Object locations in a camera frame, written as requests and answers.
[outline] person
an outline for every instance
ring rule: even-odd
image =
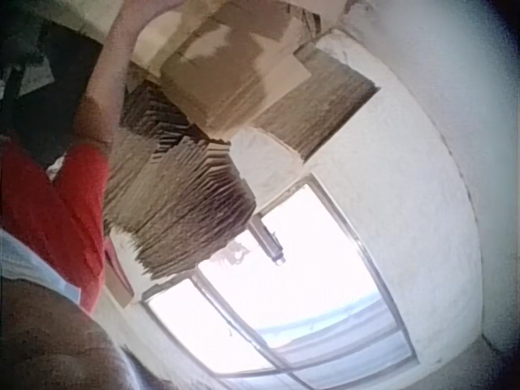
[[[89,314],[103,285],[103,193],[132,52],[140,31],[181,3],[123,0],[54,182],[15,139],[2,144],[0,388],[173,388]]]

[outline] red shirt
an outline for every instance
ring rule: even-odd
[[[2,227],[81,289],[92,312],[104,283],[102,205],[108,158],[73,146],[54,183],[17,144],[1,152]]]

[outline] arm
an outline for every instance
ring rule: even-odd
[[[104,154],[110,153],[137,37],[151,20],[182,2],[124,0],[76,112],[73,124],[76,142],[88,142]]]

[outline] hand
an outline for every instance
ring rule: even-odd
[[[140,32],[153,19],[183,3],[184,0],[124,0],[118,19]]]

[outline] metal window frame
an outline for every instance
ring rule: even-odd
[[[314,194],[318,197],[318,199],[325,206],[329,214],[332,218],[338,223],[343,233],[346,237],[351,240],[354,246],[357,248],[357,253],[365,264],[366,269],[369,271],[370,276],[375,282],[377,289],[381,297],[383,298],[384,303],[392,313],[393,318],[396,321],[396,326],[386,331],[382,335],[375,335],[371,337],[369,340],[361,343],[360,345],[349,349],[344,353],[340,353],[337,356],[319,361],[313,362],[311,364],[301,364],[300,366],[291,366],[289,362],[287,362],[283,357],[281,357],[277,352],[271,349],[264,339],[252,328],[250,327],[244,319],[238,315],[238,313],[226,302],[226,300],[220,295],[218,290],[211,284],[211,282],[203,275],[202,271],[199,268],[196,268],[193,271],[187,271],[181,274],[174,276],[172,279],[168,280],[164,284],[160,284],[157,286],[153,286],[149,290],[143,293],[143,297],[141,300],[142,306],[145,308],[146,312],[150,315],[150,317],[159,325],[161,330],[165,332],[170,340],[172,340],[176,346],[178,346],[187,356],[189,356],[196,364],[201,368],[204,372],[206,372],[210,377],[217,380],[221,383],[226,389],[232,390],[230,385],[226,383],[226,379],[247,379],[253,377],[262,377],[262,376],[271,376],[271,375],[287,375],[289,378],[300,384],[303,388],[307,390],[316,390],[311,385],[300,379],[296,376],[296,371],[302,371],[305,369],[309,369],[315,366],[321,366],[322,364],[327,364],[328,362],[333,362],[340,358],[345,358],[350,354],[359,352],[368,346],[381,341],[383,338],[390,336],[391,334],[395,334],[398,332],[402,332],[405,337],[407,344],[410,348],[411,355],[406,359],[398,362],[390,367],[385,368],[382,371],[378,371],[372,375],[368,375],[365,378],[361,378],[355,380],[350,383],[345,383],[340,386],[336,386],[334,388],[329,388],[326,390],[345,390],[349,388],[355,388],[356,386],[367,384],[370,381],[377,380],[383,378],[386,375],[390,375],[391,373],[397,373],[399,371],[408,370],[412,366],[416,366],[419,364],[418,356],[415,351],[414,345],[411,342],[410,334],[406,329],[405,323],[397,309],[396,302],[393,300],[392,295],[383,282],[382,276],[379,273],[379,270],[373,263],[371,256],[366,249],[365,245],[359,239],[358,234],[353,229],[352,224],[348,221],[346,216],[343,214],[341,209],[337,206],[337,204],[332,200],[329,196],[325,188],[321,185],[319,180],[314,175],[307,175],[301,180],[298,180],[295,184],[293,184],[287,191],[285,191],[282,195],[277,197],[273,202],[267,205],[263,210],[261,210],[258,215],[263,217],[267,215],[270,211],[274,210],[281,203],[288,200],[295,192],[304,187],[305,185],[309,185]],[[241,372],[234,374],[218,374],[213,372],[208,366],[206,366],[203,362],[201,362],[189,349],[187,349],[162,323],[162,321],[158,318],[158,316],[154,313],[154,311],[150,308],[149,301],[156,297],[160,293],[164,293],[170,288],[175,287],[177,284],[181,283],[184,280],[190,280],[193,286],[198,290],[198,292],[210,303],[210,305],[217,310],[217,312],[221,315],[224,321],[232,327],[239,335],[241,335],[248,343],[250,343],[257,351],[263,356],[273,367],[274,369],[269,370],[256,370],[250,372]]]

